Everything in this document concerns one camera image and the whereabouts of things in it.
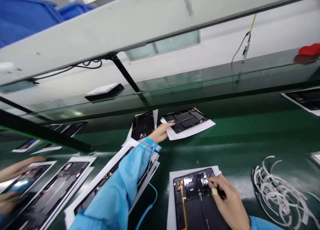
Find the window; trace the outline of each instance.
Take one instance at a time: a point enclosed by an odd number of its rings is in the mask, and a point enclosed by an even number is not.
[[[136,49],[128,50],[126,51],[126,54],[129,60],[133,61],[197,44],[200,44],[200,30],[188,32],[168,39],[156,41]]]

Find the yellow cable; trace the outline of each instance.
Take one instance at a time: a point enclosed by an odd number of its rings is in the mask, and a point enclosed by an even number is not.
[[[252,22],[251,29],[250,29],[250,33],[251,33],[251,31],[252,31],[254,21],[256,20],[256,16],[257,16],[257,14],[254,15],[253,22]]]
[[[180,182],[180,186],[178,186],[178,188],[181,190],[183,215],[184,215],[184,222],[186,225],[183,230],[187,230],[187,214],[186,214],[186,207],[184,206],[184,196],[183,196],[183,187],[182,186],[183,186],[183,181]]]

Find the white cable bundle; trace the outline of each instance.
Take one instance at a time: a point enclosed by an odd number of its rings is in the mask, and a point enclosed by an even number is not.
[[[277,175],[271,174],[273,167],[278,162],[282,162],[282,160],[276,161],[272,165],[270,172],[268,172],[264,164],[265,160],[268,158],[274,158],[274,156],[266,157],[262,161],[262,167],[257,166],[254,170],[252,170],[253,182],[256,187],[256,191],[258,191],[258,193],[256,194],[259,194],[259,200],[263,210],[274,222],[283,227],[293,226],[291,216],[291,210],[293,210],[298,214],[298,222],[293,227],[295,230],[300,228],[301,222],[307,225],[309,217],[313,218],[318,229],[320,229],[319,221],[308,209],[308,206],[306,204],[306,201],[308,199],[306,198],[306,196],[295,189],[287,181],[283,180]],[[320,202],[320,199],[314,194],[309,192],[306,193],[310,194]],[[265,206],[267,206],[273,212],[273,214],[280,217],[283,222],[278,222],[274,218],[272,218],[267,212]]]

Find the blue wrist strap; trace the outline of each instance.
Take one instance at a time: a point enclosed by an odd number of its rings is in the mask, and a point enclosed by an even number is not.
[[[152,156],[152,154],[154,153],[154,151],[159,152],[159,151],[162,149],[161,146],[159,146],[155,141],[151,140],[150,138],[146,138],[146,139],[144,140],[144,142],[145,142],[146,144],[148,144],[148,145],[152,148],[151,156]],[[147,174],[149,174],[149,166],[150,166],[150,161],[149,161],[149,164],[148,164]],[[139,227],[140,227],[140,225],[141,225],[144,217],[147,215],[147,213],[149,212],[149,210],[153,207],[154,203],[156,202],[156,200],[157,200],[157,198],[158,198],[157,189],[156,189],[150,182],[149,182],[149,185],[150,185],[150,186],[154,189],[154,191],[156,192],[156,197],[155,197],[153,203],[152,203],[149,207],[147,207],[147,209],[144,211],[143,215],[141,216],[141,218],[140,218],[140,220],[139,220],[139,222],[138,222],[138,224],[137,224],[136,230],[139,230]]]
[[[162,149],[161,146],[159,146],[155,141],[151,140],[150,138],[146,138],[144,142],[157,152],[160,152]]]

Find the hand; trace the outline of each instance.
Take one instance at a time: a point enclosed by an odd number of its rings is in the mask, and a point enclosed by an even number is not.
[[[20,196],[17,192],[1,194],[0,215],[8,215],[18,203],[20,203]]]
[[[168,137],[167,128],[173,126],[175,123],[161,124],[156,130],[154,130],[148,138],[156,143],[162,142]]]
[[[218,186],[226,193],[226,199],[222,200],[217,191],[213,190],[212,196],[217,207],[232,230],[250,230],[250,219],[242,204],[238,191],[223,176],[209,177],[208,184],[210,188],[216,189]]]
[[[2,171],[0,171],[0,183],[11,180],[11,179],[23,174],[23,173],[26,173],[26,172],[36,168],[37,166],[28,167],[25,169],[21,169],[21,168],[26,167],[29,164],[34,163],[34,162],[45,161],[46,159],[47,159],[46,157],[32,157],[32,158],[28,158],[26,160],[23,160],[21,162],[15,163],[15,164],[3,169]]]

